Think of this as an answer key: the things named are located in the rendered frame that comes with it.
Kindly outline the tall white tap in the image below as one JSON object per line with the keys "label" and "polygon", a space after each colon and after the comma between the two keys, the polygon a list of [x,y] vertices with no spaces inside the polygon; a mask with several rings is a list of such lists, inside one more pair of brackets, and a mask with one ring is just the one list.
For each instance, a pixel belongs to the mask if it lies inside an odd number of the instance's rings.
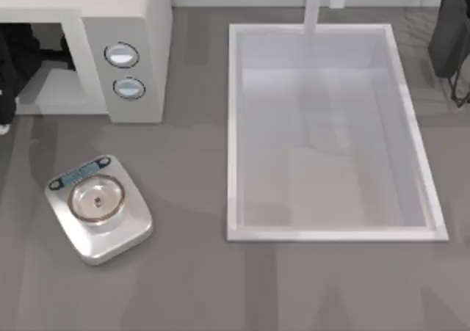
{"label": "tall white tap", "polygon": [[303,31],[305,34],[314,34],[317,27],[321,0],[305,0]]}

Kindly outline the round microwave knob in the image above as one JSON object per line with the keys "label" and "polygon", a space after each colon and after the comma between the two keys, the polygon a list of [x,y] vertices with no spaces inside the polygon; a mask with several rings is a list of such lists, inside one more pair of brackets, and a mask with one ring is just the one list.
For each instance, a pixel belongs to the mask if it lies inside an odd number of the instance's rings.
{"label": "round microwave knob", "polygon": [[132,68],[139,62],[140,55],[134,46],[119,42],[104,49],[104,58],[113,67]]}
{"label": "round microwave knob", "polygon": [[137,100],[146,92],[145,85],[139,79],[132,77],[114,81],[112,89],[117,96],[126,100]]}

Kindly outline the pale microwave oven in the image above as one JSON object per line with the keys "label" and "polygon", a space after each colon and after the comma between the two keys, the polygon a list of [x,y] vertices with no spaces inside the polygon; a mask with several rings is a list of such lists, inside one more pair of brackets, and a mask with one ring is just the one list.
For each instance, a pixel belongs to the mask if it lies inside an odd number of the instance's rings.
{"label": "pale microwave oven", "polygon": [[[113,123],[159,123],[165,106],[172,34],[171,0],[0,0],[0,23],[56,24],[65,34],[76,70],[47,62],[19,95],[19,115],[105,114]],[[140,55],[116,68],[104,49],[124,42]],[[117,96],[113,82],[139,79],[144,96]]]}

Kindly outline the white sink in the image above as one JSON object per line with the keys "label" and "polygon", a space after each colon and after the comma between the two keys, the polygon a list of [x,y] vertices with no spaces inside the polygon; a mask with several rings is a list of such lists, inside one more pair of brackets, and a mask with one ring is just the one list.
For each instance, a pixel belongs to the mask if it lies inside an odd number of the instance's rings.
{"label": "white sink", "polygon": [[447,241],[394,32],[230,25],[229,241]]}

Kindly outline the silver kitchen scale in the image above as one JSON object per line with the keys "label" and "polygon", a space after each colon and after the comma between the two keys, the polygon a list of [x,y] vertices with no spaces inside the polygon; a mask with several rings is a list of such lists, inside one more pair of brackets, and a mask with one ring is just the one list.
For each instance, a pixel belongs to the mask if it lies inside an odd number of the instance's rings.
{"label": "silver kitchen scale", "polygon": [[44,193],[68,241],[91,266],[143,243],[153,232],[151,210],[113,155],[55,175]]}

